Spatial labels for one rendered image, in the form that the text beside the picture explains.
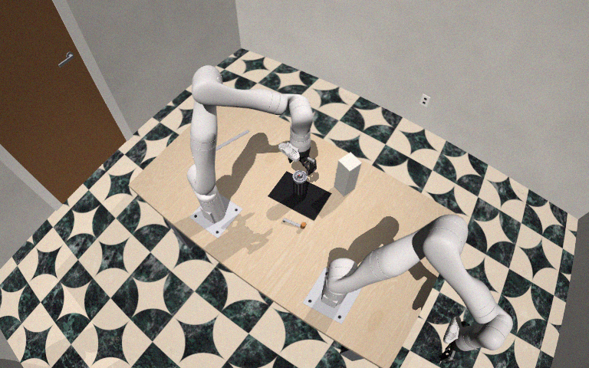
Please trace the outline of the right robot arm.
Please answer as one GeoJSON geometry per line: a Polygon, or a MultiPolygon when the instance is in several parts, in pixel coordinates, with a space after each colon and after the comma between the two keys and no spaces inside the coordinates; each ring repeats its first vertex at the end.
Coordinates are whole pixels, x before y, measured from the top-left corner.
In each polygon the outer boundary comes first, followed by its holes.
{"type": "Polygon", "coordinates": [[[463,351],[480,347],[497,350],[509,335],[513,321],[495,302],[488,287],[466,271],[460,255],[467,236],[468,225],[463,218],[442,215],[416,232],[374,249],[359,266],[349,258],[337,258],[328,268],[321,301],[335,308],[345,294],[395,278],[426,257],[478,323],[462,327],[461,318],[454,316],[443,342],[455,340],[463,351]]]}

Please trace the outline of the black rectangular mat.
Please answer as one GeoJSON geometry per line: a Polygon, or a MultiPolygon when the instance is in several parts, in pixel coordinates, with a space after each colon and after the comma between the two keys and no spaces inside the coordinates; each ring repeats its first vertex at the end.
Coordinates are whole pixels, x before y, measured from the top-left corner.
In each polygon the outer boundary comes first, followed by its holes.
{"type": "Polygon", "coordinates": [[[293,196],[293,174],[286,171],[268,197],[315,220],[330,195],[330,192],[307,181],[305,199],[296,201],[293,196]]]}

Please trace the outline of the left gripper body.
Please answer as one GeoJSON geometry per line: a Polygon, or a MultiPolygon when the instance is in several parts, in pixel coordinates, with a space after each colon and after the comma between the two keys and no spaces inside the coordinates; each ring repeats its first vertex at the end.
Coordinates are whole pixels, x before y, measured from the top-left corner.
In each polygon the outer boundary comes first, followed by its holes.
{"type": "Polygon", "coordinates": [[[310,150],[311,150],[311,147],[307,151],[299,153],[300,157],[303,159],[304,162],[308,161],[307,157],[310,157],[309,156],[310,150]]]}

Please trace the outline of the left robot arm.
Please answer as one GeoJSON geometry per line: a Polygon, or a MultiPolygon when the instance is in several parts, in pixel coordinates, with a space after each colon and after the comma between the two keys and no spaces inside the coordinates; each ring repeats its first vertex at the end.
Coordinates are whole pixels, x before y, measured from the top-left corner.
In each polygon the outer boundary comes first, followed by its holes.
{"type": "Polygon", "coordinates": [[[215,186],[216,106],[248,108],[274,115],[290,110],[290,143],[280,143],[278,149],[295,162],[300,159],[299,153],[311,146],[313,113],[309,100],[300,94],[280,94],[266,89],[239,90],[225,86],[219,70],[211,65],[201,67],[194,74],[192,97],[190,147],[195,164],[189,168],[187,179],[204,217],[215,224],[225,217],[225,208],[215,186]]]}

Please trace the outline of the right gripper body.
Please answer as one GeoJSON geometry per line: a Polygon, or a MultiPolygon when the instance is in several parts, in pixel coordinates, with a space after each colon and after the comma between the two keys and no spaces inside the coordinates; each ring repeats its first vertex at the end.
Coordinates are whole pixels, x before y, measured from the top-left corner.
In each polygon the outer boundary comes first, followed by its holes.
{"type": "Polygon", "coordinates": [[[456,345],[456,341],[455,341],[455,340],[452,342],[452,346],[450,347],[450,351],[451,351],[451,352],[455,351],[455,353],[457,353],[457,352],[465,352],[465,351],[463,351],[463,350],[460,350],[460,349],[457,347],[457,345],[456,345]]]}

